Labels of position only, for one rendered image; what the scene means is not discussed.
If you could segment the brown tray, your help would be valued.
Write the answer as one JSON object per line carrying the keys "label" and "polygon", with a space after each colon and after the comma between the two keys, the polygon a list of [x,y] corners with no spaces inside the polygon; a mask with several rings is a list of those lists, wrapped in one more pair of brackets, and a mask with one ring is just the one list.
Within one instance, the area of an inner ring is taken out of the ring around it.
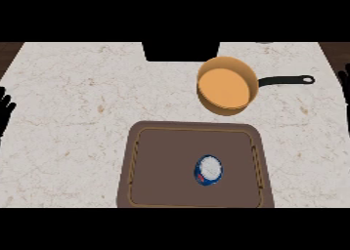
{"label": "brown tray", "polygon": [[[222,164],[216,184],[194,178],[198,159]],[[129,131],[120,208],[271,208],[262,138],[247,124],[141,121]]]}

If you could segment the blue can with white top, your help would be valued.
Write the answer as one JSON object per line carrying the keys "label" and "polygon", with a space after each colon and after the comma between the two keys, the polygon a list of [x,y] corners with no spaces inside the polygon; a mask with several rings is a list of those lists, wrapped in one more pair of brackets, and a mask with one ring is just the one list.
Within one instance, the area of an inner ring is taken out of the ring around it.
{"label": "blue can with white top", "polygon": [[197,161],[194,169],[194,178],[201,186],[210,186],[217,183],[222,177],[222,164],[219,159],[206,154]]}

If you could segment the black appliance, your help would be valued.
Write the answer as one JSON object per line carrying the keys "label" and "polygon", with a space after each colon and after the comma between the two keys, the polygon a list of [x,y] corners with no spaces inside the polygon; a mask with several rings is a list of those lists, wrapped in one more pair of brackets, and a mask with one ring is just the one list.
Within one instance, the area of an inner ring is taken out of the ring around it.
{"label": "black appliance", "polygon": [[148,62],[206,62],[216,57],[217,42],[143,42]]}

